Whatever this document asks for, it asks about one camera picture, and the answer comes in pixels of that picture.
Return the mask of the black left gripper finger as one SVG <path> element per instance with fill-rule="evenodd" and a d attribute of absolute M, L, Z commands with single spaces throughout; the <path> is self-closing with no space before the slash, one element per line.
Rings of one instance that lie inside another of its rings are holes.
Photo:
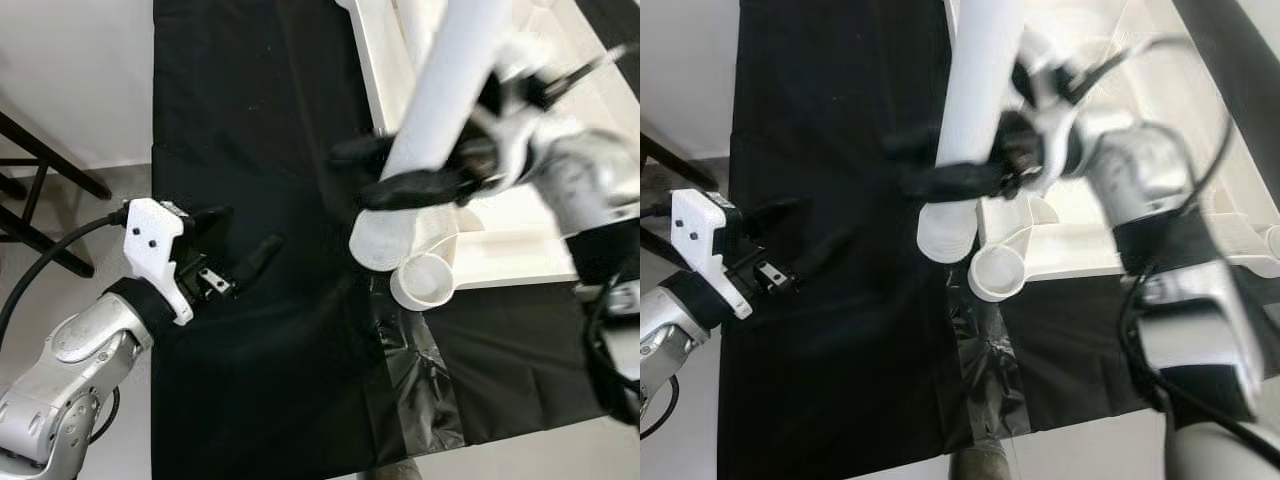
<path fill-rule="evenodd" d="M 763 204 L 745 216 L 745 234 L 748 237 L 763 237 L 772 228 L 795 214 L 801 206 L 803 201 L 795 197 L 783 197 Z"/>
<path fill-rule="evenodd" d="M 196 239 L 224 239 L 230 228 L 234 209 L 227 205 L 206 207 L 195 214 Z"/>
<path fill-rule="evenodd" d="M 801 289 L 827 274 L 846 255 L 855 230 L 836 230 L 795 259 L 795 285 Z"/>
<path fill-rule="evenodd" d="M 232 266 L 233 291 L 242 293 L 248 289 L 268 269 L 270 262 L 285 243 L 282 236 L 268 236 L 246 256 Z"/>

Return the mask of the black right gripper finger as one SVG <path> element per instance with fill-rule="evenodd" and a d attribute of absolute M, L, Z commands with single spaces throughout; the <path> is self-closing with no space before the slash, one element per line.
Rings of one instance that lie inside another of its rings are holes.
<path fill-rule="evenodd" d="M 330 150 L 330 165 L 334 168 L 383 169 L 394 142 L 394 134 L 366 134 L 339 142 Z"/>
<path fill-rule="evenodd" d="M 968 201 L 998 195 L 1006 170 L 998 164 L 955 163 L 899 166 L 899 187 L 915 201 Z"/>
<path fill-rule="evenodd" d="M 934 152 L 940 142 L 940 125 L 919 125 L 911 129 L 891 132 L 884 137 L 887 154 Z"/>
<path fill-rule="evenodd" d="M 461 170 L 407 172 L 365 186 L 355 205 L 370 211 L 401 211 L 453 204 L 471 193 L 471 175 Z"/>

